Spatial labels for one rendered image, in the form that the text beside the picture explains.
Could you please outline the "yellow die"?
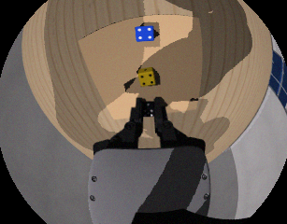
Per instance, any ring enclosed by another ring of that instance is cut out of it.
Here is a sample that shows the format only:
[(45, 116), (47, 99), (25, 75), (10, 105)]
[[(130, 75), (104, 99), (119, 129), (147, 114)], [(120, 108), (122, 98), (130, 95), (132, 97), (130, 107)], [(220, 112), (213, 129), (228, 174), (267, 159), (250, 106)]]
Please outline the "yellow die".
[(155, 77), (152, 67), (142, 68), (138, 70), (138, 78), (141, 87), (155, 85)]

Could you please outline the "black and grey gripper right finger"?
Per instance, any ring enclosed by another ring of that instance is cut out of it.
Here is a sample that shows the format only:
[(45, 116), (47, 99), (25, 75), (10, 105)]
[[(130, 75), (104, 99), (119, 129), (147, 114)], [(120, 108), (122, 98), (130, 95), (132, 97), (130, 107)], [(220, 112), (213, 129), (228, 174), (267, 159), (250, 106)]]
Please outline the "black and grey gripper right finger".
[(174, 128), (173, 123), (167, 118), (165, 106), (161, 106), (160, 97), (154, 98), (154, 126), (155, 133), (160, 137), (161, 147), (195, 146), (202, 148), (205, 153), (204, 140), (188, 137)]

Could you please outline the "blue die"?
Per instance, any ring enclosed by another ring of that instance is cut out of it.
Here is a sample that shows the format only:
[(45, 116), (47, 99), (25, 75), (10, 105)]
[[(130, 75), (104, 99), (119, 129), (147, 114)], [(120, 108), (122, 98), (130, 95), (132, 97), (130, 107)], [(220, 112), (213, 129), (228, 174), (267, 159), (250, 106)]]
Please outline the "blue die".
[(154, 40), (153, 26), (137, 26), (135, 29), (137, 42)]

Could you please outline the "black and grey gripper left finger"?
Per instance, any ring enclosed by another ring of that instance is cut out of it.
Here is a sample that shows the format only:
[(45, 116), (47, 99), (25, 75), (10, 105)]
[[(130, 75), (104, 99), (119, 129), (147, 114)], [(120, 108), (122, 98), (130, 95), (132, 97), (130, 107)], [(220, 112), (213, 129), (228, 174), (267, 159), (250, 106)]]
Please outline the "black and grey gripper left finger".
[(142, 133), (142, 99), (136, 98), (136, 109), (131, 107), (130, 119), (124, 124), (124, 128), (112, 136), (109, 140), (107, 139), (94, 143), (93, 155), (96, 153), (96, 151), (107, 147), (138, 148), (138, 138)]

